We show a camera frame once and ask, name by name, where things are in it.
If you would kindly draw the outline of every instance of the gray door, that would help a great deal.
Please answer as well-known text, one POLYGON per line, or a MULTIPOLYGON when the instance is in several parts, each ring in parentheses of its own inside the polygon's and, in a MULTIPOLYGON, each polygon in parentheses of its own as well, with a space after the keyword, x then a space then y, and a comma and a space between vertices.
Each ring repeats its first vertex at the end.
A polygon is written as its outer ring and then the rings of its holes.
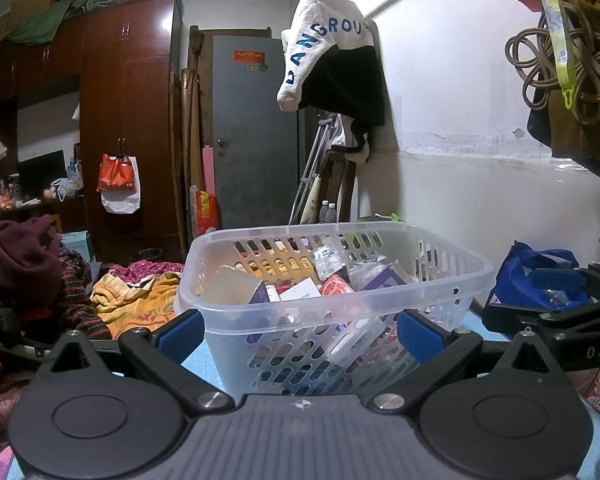
POLYGON ((296 114, 276 95, 282 42, 215 36, 213 132, 216 195, 224 229, 285 225, 298 190, 296 114))

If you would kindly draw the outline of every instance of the translucent laundry basket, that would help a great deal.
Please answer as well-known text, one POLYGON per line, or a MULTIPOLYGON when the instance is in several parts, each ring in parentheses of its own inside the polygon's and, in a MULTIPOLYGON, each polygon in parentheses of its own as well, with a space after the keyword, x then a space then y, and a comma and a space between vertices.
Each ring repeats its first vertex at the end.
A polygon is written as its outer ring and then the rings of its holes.
POLYGON ((484 257, 402 222, 311 224, 213 232, 191 245, 174 309, 197 308, 225 390, 242 394, 372 395, 416 363, 396 338, 398 313, 418 308, 447 330, 494 285, 484 257), (351 263, 380 253, 416 282, 274 303, 212 304, 200 294, 222 265, 266 282, 314 276, 311 251, 337 240, 351 263))

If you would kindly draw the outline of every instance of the cable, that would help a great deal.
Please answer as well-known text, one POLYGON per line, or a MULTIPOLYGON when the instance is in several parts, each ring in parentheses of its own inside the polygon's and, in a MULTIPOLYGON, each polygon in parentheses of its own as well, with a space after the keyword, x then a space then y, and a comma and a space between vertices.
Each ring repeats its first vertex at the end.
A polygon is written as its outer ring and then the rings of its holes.
MULTIPOLYGON (((568 35, 573 42, 576 58, 576 86, 572 112, 579 123, 595 126, 600 122, 600 33, 593 29, 586 16, 576 7, 565 3, 564 8, 567 10, 568 35)), ((545 108, 549 102, 549 92, 560 90, 560 85, 544 12, 537 27, 521 30, 507 40, 505 56, 523 80, 522 98, 526 105, 532 110, 545 108), (533 36, 536 36, 535 44, 530 39, 533 36), (520 60, 518 51, 521 44, 531 50, 533 57, 520 60), (542 98, 536 103, 527 95, 530 86, 544 91, 542 98)))

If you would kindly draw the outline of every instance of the red door sticker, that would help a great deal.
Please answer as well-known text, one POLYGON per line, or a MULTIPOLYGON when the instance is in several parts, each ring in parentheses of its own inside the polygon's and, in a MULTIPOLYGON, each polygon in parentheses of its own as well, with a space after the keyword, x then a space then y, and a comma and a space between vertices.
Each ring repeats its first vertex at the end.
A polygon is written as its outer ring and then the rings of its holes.
POLYGON ((234 63, 264 63, 264 52, 234 50, 234 63))

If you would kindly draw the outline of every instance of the blue table surface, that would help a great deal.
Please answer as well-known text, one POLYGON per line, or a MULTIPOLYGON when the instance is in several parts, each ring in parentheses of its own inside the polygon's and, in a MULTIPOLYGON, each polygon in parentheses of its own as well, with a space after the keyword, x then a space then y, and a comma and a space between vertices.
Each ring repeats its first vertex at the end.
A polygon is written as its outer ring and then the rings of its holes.
MULTIPOLYGON (((474 332, 477 332, 486 341, 507 341, 507 339, 499 333, 489 332, 480 322, 480 318, 468 312, 462 321, 462 326, 469 328, 474 332)), ((214 365, 214 361, 209 351, 209 346, 206 341, 202 343, 196 350, 185 359, 182 365, 187 369, 195 373, 198 377, 204 379, 208 383, 213 384, 218 388, 222 388, 222 381, 218 375, 218 370, 214 365)), ((590 407, 586 402, 584 405, 589 412, 589 416, 593 422, 593 441, 589 452, 587 453, 582 467, 578 472, 578 480, 600 480, 596 478, 596 464, 600 461, 600 414, 590 407)), ((13 460, 7 480, 23 480, 24 475, 18 466, 16 460, 13 460)))

